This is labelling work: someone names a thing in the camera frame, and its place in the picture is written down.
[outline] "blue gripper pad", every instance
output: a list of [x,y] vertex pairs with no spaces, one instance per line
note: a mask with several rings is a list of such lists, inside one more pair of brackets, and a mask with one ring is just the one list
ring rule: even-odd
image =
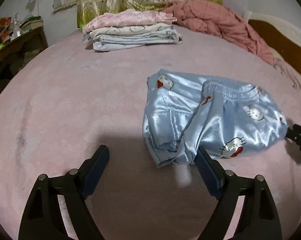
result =
[[82,166],[84,177],[81,181],[80,194],[85,200],[88,196],[92,195],[101,178],[104,169],[109,161],[110,154],[108,147],[101,145],[94,153],[92,158],[85,160]]
[[212,160],[203,147],[199,147],[194,163],[211,196],[220,200],[225,182],[224,169],[218,161]]

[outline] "books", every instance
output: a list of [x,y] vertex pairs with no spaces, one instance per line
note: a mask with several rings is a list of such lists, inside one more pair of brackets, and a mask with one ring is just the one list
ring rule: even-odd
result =
[[43,19],[39,15],[32,15],[27,19],[24,19],[23,22],[20,24],[20,28],[23,33],[26,33],[30,30],[34,30],[42,26],[43,26]]

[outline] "folded clothes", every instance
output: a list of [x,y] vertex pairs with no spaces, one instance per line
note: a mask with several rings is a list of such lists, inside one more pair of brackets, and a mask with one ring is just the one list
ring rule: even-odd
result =
[[94,38],[93,49],[97,51],[110,51],[140,47],[149,44],[177,44],[181,36],[173,26],[160,31],[136,35],[108,35],[102,34]]
[[153,25],[156,23],[172,24],[177,21],[171,13],[157,12],[157,11],[135,11],[134,9],[127,9],[118,14],[104,13],[93,20],[91,20],[84,30],[89,33],[93,30],[103,27],[123,27],[131,25]]
[[200,145],[213,159],[249,156],[287,133],[284,115],[257,86],[165,70],[147,84],[143,136],[158,167],[193,163]]
[[156,23],[154,25],[131,25],[124,27],[103,27],[96,30],[93,30],[89,33],[89,36],[94,39],[98,35],[101,34],[109,34],[109,35],[135,35],[135,34],[143,34],[154,31],[160,31],[168,28],[169,25],[165,23]]

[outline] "pink folded shirt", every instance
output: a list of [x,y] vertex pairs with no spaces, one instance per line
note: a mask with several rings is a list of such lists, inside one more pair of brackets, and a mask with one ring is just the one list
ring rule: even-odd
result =
[[173,17],[172,13],[156,11],[140,12],[134,9],[127,9],[117,14],[104,13],[86,24],[84,30],[89,33],[98,28],[108,26],[123,27],[131,25],[152,25],[156,23],[172,24],[176,21],[177,18]]

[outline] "light blue folded clothing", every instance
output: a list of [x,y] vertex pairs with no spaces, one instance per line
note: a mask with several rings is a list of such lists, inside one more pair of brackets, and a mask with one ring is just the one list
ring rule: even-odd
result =
[[93,49],[97,51],[110,51],[140,47],[149,44],[177,44],[181,36],[173,26],[163,30],[135,35],[109,35],[102,34],[94,38]]
[[283,113],[259,87],[222,77],[160,70],[148,78],[143,136],[156,165],[249,156],[287,133]]

